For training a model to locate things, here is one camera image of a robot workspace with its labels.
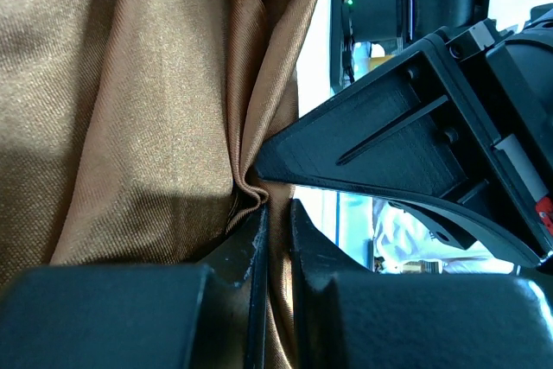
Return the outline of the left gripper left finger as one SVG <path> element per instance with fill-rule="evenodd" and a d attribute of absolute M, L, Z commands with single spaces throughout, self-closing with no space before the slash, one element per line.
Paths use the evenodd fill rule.
<path fill-rule="evenodd" d="M 195 264 L 50 266 L 1 296 L 4 368 L 261 368 L 269 212 Z"/>

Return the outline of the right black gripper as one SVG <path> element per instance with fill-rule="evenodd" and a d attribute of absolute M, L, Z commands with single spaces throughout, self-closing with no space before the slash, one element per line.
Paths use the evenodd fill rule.
<path fill-rule="evenodd" d="M 536 268 L 552 252 L 552 23 L 438 29 L 270 138 L 254 168 L 402 196 L 439 241 Z"/>

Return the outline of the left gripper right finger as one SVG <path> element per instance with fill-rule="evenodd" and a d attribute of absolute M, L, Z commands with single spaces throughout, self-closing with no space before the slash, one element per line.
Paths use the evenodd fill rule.
<path fill-rule="evenodd" d="M 302 368 L 549 368 L 552 315 L 532 281 L 494 274 L 382 275 L 290 206 Z"/>

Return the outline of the orange-brown cloth napkin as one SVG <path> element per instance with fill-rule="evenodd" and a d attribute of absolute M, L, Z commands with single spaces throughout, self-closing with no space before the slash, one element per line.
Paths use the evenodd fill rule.
<path fill-rule="evenodd" d="M 1 0 L 1 284 L 44 264 L 177 264 L 270 209 L 265 365 L 297 367 L 288 185 L 317 0 Z"/>

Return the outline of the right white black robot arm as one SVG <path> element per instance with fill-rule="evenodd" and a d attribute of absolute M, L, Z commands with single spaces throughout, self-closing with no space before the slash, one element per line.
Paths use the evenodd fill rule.
<path fill-rule="evenodd" d="M 551 264 L 552 0 L 331 2 L 334 95 L 262 146 L 257 175 Z"/>

